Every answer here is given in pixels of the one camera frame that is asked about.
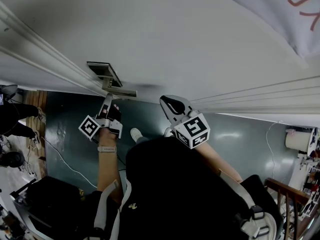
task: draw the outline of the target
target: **green floor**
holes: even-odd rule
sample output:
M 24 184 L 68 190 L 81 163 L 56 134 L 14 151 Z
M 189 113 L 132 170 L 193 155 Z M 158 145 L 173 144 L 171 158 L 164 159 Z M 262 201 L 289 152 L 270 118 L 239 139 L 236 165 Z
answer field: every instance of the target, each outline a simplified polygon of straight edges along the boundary
M 98 174 L 97 144 L 82 135 L 78 127 L 87 115 L 98 112 L 103 100 L 97 96 L 49 92 L 46 105 L 46 139 L 74 170 L 94 185 Z M 140 129 L 148 138 L 159 138 L 170 123 L 159 104 L 120 99 L 115 103 L 122 112 L 123 124 L 118 155 L 125 162 L 127 151 L 135 144 L 130 136 L 131 128 Z M 221 114 L 206 114 L 205 118 L 211 127 L 208 142 L 244 179 L 252 174 L 258 174 L 262 180 L 272 177 L 272 154 L 266 142 L 271 122 Z M 274 125 L 268 139 L 274 153 L 274 178 L 288 184 L 298 151 L 285 147 L 286 128 L 286 125 Z M 49 176 L 75 185 L 85 193 L 95 190 L 81 175 L 70 170 L 50 145 L 46 144 L 45 152 Z M 118 165 L 119 169 L 125 168 L 120 161 Z

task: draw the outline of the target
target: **sneaker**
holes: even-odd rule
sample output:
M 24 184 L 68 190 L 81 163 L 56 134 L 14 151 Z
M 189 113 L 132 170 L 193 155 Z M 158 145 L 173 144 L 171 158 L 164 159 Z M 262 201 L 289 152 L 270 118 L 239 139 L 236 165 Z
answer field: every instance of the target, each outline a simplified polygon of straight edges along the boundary
M 174 136 L 174 134 L 173 134 L 171 128 L 168 127 L 167 129 L 165 129 L 163 137 L 167 138 L 167 137 L 171 137 L 171 136 Z
M 36 146 L 38 150 L 40 150 L 41 149 L 40 134 L 37 130 L 35 130 L 34 133 L 35 133 L 35 136 L 34 138 L 32 138 L 33 144 Z
M 132 128 L 130 134 L 134 142 L 137 142 L 137 140 L 142 137 L 141 132 L 137 128 Z
M 46 123 L 46 114 L 42 111 L 41 107 L 38 107 L 39 115 L 38 118 L 41 122 Z

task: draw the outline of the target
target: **white cable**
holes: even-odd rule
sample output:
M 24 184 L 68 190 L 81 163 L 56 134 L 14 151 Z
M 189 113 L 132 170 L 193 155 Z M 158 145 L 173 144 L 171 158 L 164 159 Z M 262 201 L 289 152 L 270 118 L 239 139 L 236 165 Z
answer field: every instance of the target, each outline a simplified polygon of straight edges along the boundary
M 48 140 L 46 140 L 44 137 L 41 137 L 41 139 L 44 139 L 44 141 L 48 142 L 49 145 L 50 145 L 55 151 L 57 151 L 57 153 L 59 154 L 61 160 L 66 164 L 66 166 L 69 167 L 69 169 L 70 169 L 71 171 L 74 171 L 75 173 L 80 174 L 82 177 L 84 177 L 84 178 L 86 179 L 87 182 L 90 183 L 91 186 L 97 188 L 97 186 L 93 185 L 81 172 L 78 172 L 77 170 L 72 169 L 72 168 L 69 166 L 69 164 L 67 164 L 67 162 L 63 159 L 63 157 L 62 157 L 62 155 L 60 154 L 60 152 L 59 152 L 54 146 L 52 146 L 52 144 L 51 144 Z
M 276 124 L 280 124 L 281 122 L 283 121 L 278 121 L 278 122 L 274 122 L 273 124 L 270 125 L 269 129 L 266 131 L 265 133 L 265 139 L 266 139 L 266 143 L 268 144 L 268 147 L 271 151 L 271 154 L 272 154 L 272 162 L 273 162 L 273 168 L 272 168 L 272 179 L 275 178 L 275 167 L 276 167 L 276 164 L 275 164 L 275 158 L 274 158 L 274 153 L 272 152 L 271 150 L 271 147 L 269 145 L 269 142 L 268 142 L 268 132 L 270 131 L 271 127 L 276 125 Z

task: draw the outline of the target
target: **person's right arm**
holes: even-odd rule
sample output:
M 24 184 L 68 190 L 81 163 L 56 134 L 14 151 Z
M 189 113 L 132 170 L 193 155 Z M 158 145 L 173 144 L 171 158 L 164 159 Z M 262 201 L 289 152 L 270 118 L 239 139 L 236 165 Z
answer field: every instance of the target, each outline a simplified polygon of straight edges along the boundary
M 221 170 L 238 183 L 243 181 L 240 174 L 230 164 L 223 160 L 207 142 L 196 146 L 195 150 L 203 156 L 215 173 L 219 174 Z

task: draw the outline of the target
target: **watch strap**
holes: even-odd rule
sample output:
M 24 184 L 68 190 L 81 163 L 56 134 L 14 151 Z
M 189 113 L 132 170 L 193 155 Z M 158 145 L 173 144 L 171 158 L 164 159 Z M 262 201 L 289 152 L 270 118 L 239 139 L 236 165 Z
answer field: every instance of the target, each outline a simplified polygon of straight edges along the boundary
M 98 151 L 102 153 L 116 153 L 116 146 L 98 146 Z

